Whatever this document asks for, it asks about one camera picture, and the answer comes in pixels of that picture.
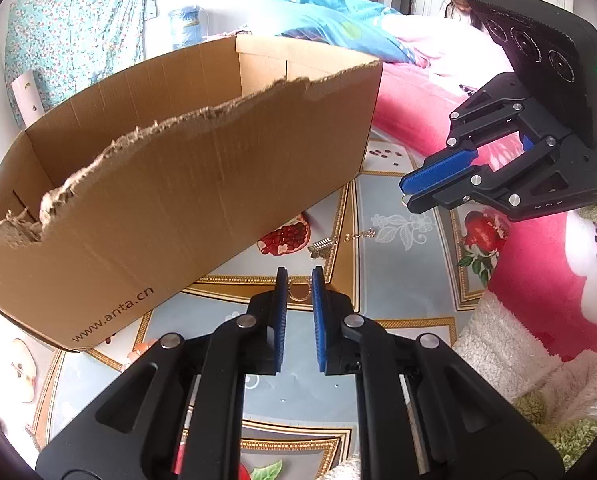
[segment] blue comforter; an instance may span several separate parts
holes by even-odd
[[[323,41],[390,63],[415,63],[415,54],[381,28],[386,14],[399,12],[366,0],[265,0],[249,28],[254,34]]]

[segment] blue gripper pad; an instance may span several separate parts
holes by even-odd
[[[317,361],[319,362],[319,371],[325,372],[327,341],[325,333],[325,314],[327,291],[324,286],[323,268],[315,267],[312,269],[312,310],[314,311],[314,334],[317,340]]]
[[[431,166],[405,175],[399,184],[401,191],[406,195],[423,193],[469,168],[477,156],[479,156],[477,150],[460,150]]]
[[[528,139],[528,137],[523,137],[522,142],[523,142],[523,151],[524,152],[529,152],[534,147],[533,142],[530,139]]]
[[[279,267],[276,274],[276,286],[272,295],[272,313],[274,317],[274,360],[277,373],[283,364],[285,349],[285,325],[288,319],[288,269]]]

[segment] cardboard flap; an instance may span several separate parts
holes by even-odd
[[[8,211],[18,215],[25,208],[36,221],[40,201],[52,187],[29,137],[21,132],[0,164],[0,221]]]
[[[90,164],[113,140],[241,96],[236,38],[155,57],[79,92],[27,129],[53,186]]]
[[[326,74],[335,74],[354,66],[376,62],[379,58],[338,46],[293,38],[267,38],[240,34],[236,37],[239,54],[253,54],[287,60],[309,66]]]

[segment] pomegranate print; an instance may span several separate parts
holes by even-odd
[[[483,286],[487,286],[509,235],[507,218],[486,208],[467,213],[464,224],[467,234],[462,240],[462,257],[457,265],[472,269]]]
[[[496,251],[498,249],[498,240],[503,240],[496,232],[492,219],[479,211],[467,213],[465,228],[467,230],[465,245],[467,247],[477,245],[483,253]]]
[[[301,213],[276,231],[266,234],[257,242],[261,254],[283,256],[300,251],[309,242],[310,229],[307,219]]]

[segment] metal screw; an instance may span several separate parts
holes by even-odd
[[[161,338],[161,346],[165,349],[176,348],[181,344],[181,336],[178,334],[165,334]]]
[[[423,348],[438,348],[439,338],[434,334],[423,334],[419,339],[419,343]]]
[[[345,316],[343,322],[350,328],[358,328],[360,326],[363,326],[365,320],[358,314],[350,314],[349,316]]]
[[[236,318],[236,324],[240,328],[252,328],[256,324],[256,317],[252,314],[243,314],[243,316]]]

